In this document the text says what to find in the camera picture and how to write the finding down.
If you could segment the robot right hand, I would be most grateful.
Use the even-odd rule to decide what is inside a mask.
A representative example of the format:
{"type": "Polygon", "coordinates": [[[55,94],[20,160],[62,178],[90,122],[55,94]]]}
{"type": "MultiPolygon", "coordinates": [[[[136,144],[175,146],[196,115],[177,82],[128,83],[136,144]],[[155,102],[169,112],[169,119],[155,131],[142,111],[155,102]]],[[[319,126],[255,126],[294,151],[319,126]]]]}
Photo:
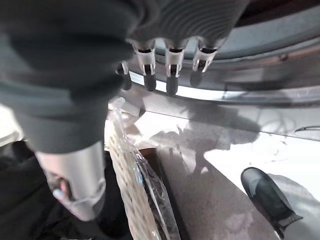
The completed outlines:
{"type": "Polygon", "coordinates": [[[107,103],[123,80],[116,67],[147,41],[199,37],[219,48],[246,0],[3,0],[0,102],[35,151],[53,195],[78,219],[103,207],[107,103]]]}

